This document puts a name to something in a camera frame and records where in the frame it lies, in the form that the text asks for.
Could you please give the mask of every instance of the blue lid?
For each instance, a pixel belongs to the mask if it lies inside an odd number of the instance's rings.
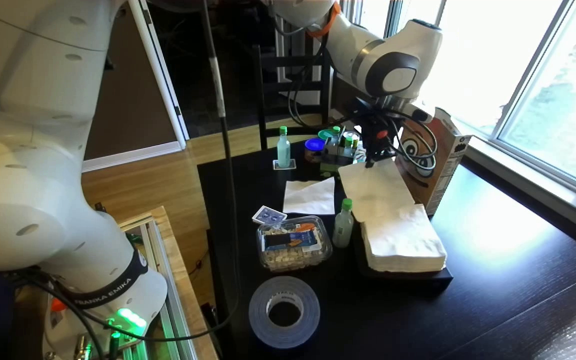
[[[306,140],[306,149],[310,151],[322,151],[325,145],[326,141],[318,137]]]

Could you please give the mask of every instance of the white baseboard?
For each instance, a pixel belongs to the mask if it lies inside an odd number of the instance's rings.
[[[137,150],[115,153],[114,155],[85,160],[81,172],[87,173],[89,171],[105,169],[107,167],[120,166],[121,164],[128,164],[137,162],[139,160],[160,157],[161,155],[176,153],[178,151],[181,151],[179,142],[172,141],[155,146],[139,148]]]

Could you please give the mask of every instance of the playing card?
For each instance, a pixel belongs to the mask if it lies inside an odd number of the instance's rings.
[[[295,159],[290,159],[288,167],[279,167],[279,162],[277,160],[272,160],[272,170],[291,170],[291,169],[297,169]]]
[[[273,223],[281,223],[284,221],[288,215],[284,214],[283,212],[279,212],[278,210],[271,209],[267,206],[262,206],[259,210],[254,214],[252,217],[252,221],[258,224],[273,224]]]

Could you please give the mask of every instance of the duct tape roll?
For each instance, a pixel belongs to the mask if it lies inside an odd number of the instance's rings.
[[[270,310],[279,303],[290,303],[300,312],[289,326],[279,326],[270,317]],[[252,295],[248,306],[252,331],[262,342],[275,349],[291,349],[306,342],[320,323],[320,302],[313,289],[292,276],[276,276],[266,280]]]

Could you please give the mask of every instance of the dark table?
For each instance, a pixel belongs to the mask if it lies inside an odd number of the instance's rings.
[[[567,359],[576,358],[576,241],[460,165],[432,225],[454,276],[439,295],[361,276],[354,247],[335,248],[317,266],[281,275],[308,283],[321,318],[306,344],[272,349],[252,332],[250,297],[276,276],[259,261],[262,205],[281,210],[286,181],[318,180],[292,145],[297,169],[272,170],[274,149],[233,158],[240,245],[241,303],[231,325],[218,332],[225,358],[242,359]],[[224,160],[198,166],[210,221],[208,246],[217,312],[236,300],[230,205]],[[336,209],[343,187],[335,187]],[[334,215],[320,216],[331,233]],[[355,229],[352,241],[361,241]]]

